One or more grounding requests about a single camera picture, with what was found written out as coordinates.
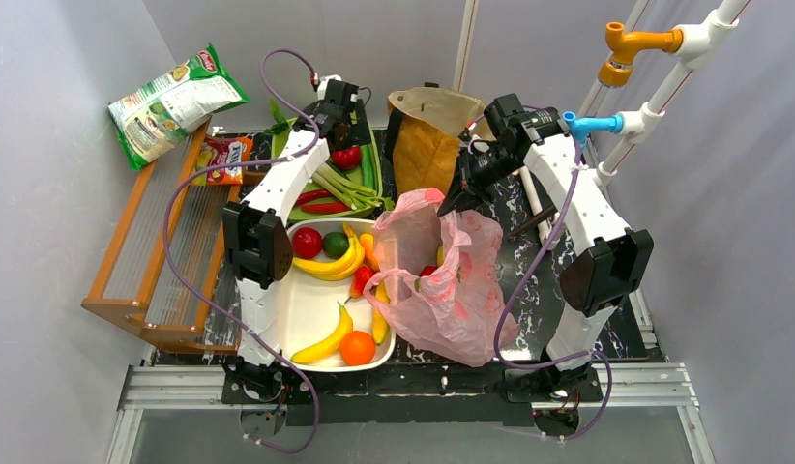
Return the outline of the pink plastic grocery bag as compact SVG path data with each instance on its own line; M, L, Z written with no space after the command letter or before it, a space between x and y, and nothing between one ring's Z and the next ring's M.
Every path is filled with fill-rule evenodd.
M474 210L439 217L443 200L437 188L411 190L378 218L371 233L380 270L364 296L413 347L481 367L494 358L495 339L506 346L519 335L516 320L503 313L506 302L496 275L504 232ZM443 265L420 277L423 267L436 266L440 246ZM380 282L389 304L375 298Z

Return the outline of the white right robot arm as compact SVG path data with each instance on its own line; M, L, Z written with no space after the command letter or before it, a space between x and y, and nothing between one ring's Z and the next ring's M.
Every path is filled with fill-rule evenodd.
M582 161L591 132L632 133L640 127L634 111L578 117L554 107L526 107L508 94L492 101L458 136L460 152L440 216L491 201L490 187L520 171L534 176L559 210L541 251L562 230L573 240L575 260L560 275L565 306L541 368L570 371L589 363L604 323L641 283L653 239L613 211L601 191L600 173Z

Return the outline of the red tomato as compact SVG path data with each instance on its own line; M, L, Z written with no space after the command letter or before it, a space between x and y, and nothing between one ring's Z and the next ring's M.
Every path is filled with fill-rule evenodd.
M362 162L362 152L359 146L337 150L331 154L331 162L342 171L351 171Z

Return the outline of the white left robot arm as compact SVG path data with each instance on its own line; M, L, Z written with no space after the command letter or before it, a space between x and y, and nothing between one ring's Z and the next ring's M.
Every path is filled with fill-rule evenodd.
M238 355L247 363L269 365L280 352L273 286L288 274L294 258L286 223L304 188L330 158L328 138L338 123L349 124L359 87L338 75L321 77L317 101L305 112L317 124L299 119L275 164L260 184L223 210L225 255L235 277L243 323Z

